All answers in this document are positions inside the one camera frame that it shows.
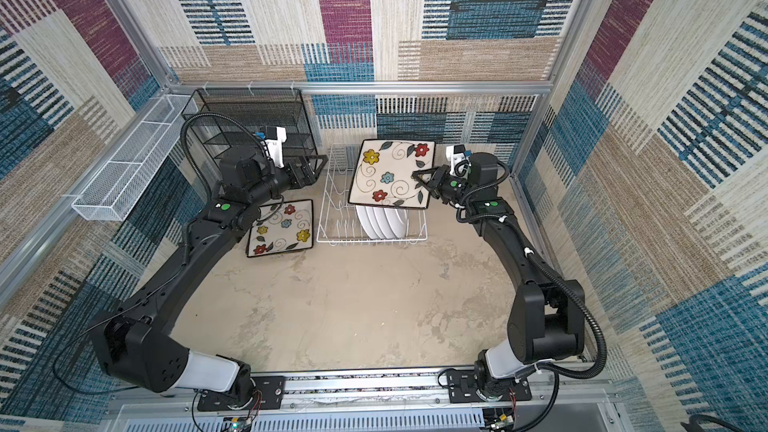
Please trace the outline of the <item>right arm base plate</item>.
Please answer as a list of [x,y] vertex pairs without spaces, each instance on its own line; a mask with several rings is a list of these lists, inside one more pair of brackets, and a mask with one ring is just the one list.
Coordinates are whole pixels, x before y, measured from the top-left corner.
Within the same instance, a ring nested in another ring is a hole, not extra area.
[[532,393],[526,381],[493,379],[474,370],[445,368],[437,375],[451,403],[530,401]]

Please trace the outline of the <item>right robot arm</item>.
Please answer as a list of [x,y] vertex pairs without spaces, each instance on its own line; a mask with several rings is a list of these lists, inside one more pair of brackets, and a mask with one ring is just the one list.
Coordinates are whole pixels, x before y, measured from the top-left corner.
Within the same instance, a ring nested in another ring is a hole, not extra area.
[[522,232],[509,203],[499,194],[508,168],[489,153],[465,157],[451,167],[414,171],[411,177],[430,196],[452,206],[457,221],[471,225],[496,253],[514,286],[505,339],[479,353],[474,365],[478,395],[498,400],[510,386],[543,362],[580,355],[585,318],[575,298],[583,288],[543,262]]

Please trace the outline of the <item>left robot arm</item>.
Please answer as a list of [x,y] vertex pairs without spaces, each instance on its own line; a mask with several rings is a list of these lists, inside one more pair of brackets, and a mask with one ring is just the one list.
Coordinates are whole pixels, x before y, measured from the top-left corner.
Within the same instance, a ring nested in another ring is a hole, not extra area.
[[256,147],[229,149],[220,180],[183,228],[177,250],[116,311],[94,317],[88,336],[102,371],[155,393],[185,388],[248,401],[255,390],[248,364],[196,352],[171,332],[208,273],[260,219],[262,207],[316,183],[327,162],[325,155],[294,156],[279,167]]

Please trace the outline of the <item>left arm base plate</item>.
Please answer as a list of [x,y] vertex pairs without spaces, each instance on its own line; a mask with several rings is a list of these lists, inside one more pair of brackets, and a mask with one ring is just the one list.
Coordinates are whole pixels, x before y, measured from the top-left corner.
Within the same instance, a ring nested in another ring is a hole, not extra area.
[[203,390],[196,412],[255,412],[277,410],[283,400],[285,376],[255,376],[248,382],[238,380],[229,392]]

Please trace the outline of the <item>floral square plate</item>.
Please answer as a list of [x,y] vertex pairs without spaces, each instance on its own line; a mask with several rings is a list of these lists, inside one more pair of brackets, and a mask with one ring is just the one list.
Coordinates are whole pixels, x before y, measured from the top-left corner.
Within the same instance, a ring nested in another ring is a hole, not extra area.
[[314,246],[314,202],[285,201],[260,208],[261,221],[253,224],[246,246],[248,258],[300,252]]

